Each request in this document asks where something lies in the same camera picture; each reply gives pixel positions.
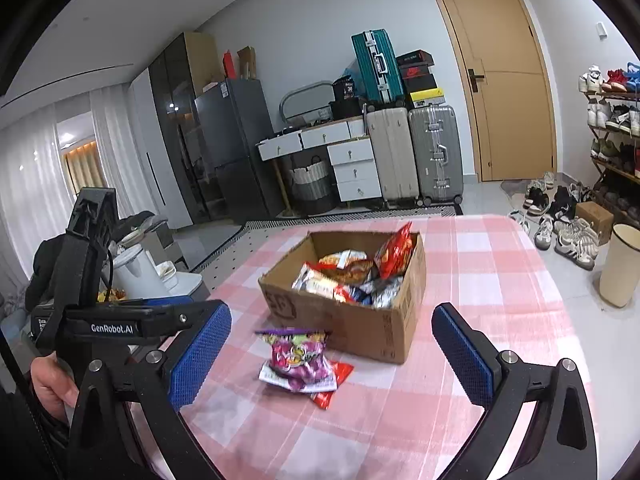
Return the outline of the person's left hand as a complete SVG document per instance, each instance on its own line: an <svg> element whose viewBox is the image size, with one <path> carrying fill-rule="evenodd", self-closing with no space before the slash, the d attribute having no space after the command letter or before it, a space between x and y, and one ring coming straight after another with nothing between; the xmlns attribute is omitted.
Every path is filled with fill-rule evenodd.
<svg viewBox="0 0 640 480"><path fill-rule="evenodd" d="M67 422L67 410L76 406L79 389L56 353L35 358L30 364L30 376L43 408L60 422Z"/></svg>

